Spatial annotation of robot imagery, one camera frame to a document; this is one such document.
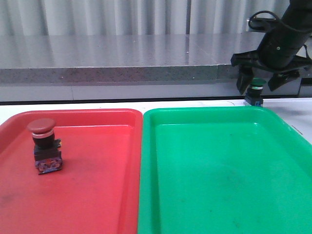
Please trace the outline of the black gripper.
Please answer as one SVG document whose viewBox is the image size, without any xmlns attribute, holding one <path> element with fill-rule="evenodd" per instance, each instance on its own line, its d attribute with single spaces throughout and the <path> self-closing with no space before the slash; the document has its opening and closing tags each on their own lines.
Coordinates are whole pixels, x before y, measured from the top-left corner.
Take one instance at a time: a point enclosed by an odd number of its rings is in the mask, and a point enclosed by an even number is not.
<svg viewBox="0 0 312 234">
<path fill-rule="evenodd" d="M 275 64 L 276 62 L 274 62 L 273 65 L 265 65 L 260 60 L 257 50 L 233 54 L 231 65 L 240 65 L 239 75 L 236 82 L 240 94 L 244 94 L 254 78 L 252 67 L 274 73 L 268 82 L 270 91 L 274 91 L 282 85 L 299 78 L 299 69 L 309 70 L 312 67 L 312 59 L 295 55 L 287 66 L 277 68 Z"/>
</svg>

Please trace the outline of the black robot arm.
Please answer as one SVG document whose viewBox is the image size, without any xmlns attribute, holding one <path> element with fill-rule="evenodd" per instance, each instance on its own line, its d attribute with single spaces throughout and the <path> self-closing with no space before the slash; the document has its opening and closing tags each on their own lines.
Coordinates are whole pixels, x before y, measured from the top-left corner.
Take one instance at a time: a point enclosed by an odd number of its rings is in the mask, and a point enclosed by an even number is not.
<svg viewBox="0 0 312 234">
<path fill-rule="evenodd" d="M 251 84 L 253 68 L 273 74 L 268 82 L 271 91 L 297 79 L 299 70 L 309 70 L 312 59 L 301 57 L 297 53 L 312 34 L 312 2 L 310 0 L 292 0 L 282 18 L 270 12 L 273 19 L 257 18 L 252 15 L 248 26 L 265 32 L 258 48 L 239 54 L 233 54 L 232 66 L 239 66 L 236 83 L 238 91 L 243 94 Z"/>
</svg>

